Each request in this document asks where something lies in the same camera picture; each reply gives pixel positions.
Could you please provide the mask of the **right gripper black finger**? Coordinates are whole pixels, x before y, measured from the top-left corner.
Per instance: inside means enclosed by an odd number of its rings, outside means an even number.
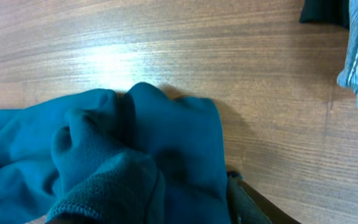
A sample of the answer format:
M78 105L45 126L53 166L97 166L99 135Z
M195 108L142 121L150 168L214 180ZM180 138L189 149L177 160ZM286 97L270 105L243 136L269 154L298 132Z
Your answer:
M300 224L247 184L236 171L227 171L226 197L233 224Z

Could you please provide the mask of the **dark blue polo shirt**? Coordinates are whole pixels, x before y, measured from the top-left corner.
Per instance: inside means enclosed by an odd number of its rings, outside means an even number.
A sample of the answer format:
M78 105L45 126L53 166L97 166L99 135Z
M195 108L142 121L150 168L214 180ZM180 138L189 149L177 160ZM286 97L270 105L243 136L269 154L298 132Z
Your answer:
M229 223L212 100L148 83L0 110L0 223Z

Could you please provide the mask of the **black folded garment under jeans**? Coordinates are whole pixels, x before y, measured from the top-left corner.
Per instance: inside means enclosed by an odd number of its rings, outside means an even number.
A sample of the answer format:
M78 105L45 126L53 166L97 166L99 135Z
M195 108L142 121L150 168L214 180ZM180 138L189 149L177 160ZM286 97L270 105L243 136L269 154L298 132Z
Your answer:
M305 0L299 23L334 24L349 29L349 0Z

